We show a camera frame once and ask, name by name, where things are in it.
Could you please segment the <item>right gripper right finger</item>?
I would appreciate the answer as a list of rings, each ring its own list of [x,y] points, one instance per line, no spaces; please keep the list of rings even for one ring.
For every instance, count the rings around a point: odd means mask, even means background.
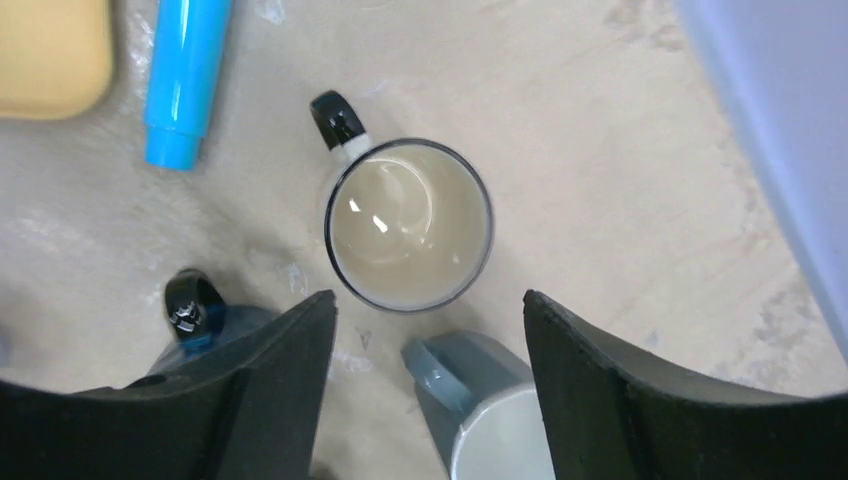
[[[664,360],[530,290],[523,318],[559,479],[843,479],[847,397],[804,399]]]

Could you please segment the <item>grey mug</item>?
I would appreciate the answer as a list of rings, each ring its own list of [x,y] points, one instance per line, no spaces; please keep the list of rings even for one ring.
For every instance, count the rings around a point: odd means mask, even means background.
[[[506,346],[464,330],[401,356],[448,478],[554,478],[531,368]]]

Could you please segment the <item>dark blue mug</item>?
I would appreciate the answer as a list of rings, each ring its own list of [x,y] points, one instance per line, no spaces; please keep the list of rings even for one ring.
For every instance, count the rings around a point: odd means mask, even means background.
[[[196,268],[171,277],[163,301],[175,340],[154,362],[151,374],[173,370],[258,331],[279,316],[260,306],[227,303],[211,279]]]

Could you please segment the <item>cream white mug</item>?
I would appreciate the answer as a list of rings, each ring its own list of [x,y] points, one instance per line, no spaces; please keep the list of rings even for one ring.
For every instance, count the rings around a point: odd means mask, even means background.
[[[480,276],[494,208],[473,165],[433,140],[375,142],[347,99],[328,90],[309,112],[338,172],[322,235],[330,264],[362,302],[421,313],[450,304]]]

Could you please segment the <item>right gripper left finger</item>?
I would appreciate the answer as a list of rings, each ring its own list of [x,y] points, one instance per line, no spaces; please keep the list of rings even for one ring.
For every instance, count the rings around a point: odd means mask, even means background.
[[[306,479],[336,333],[317,292],[122,389],[1,386],[5,479]]]

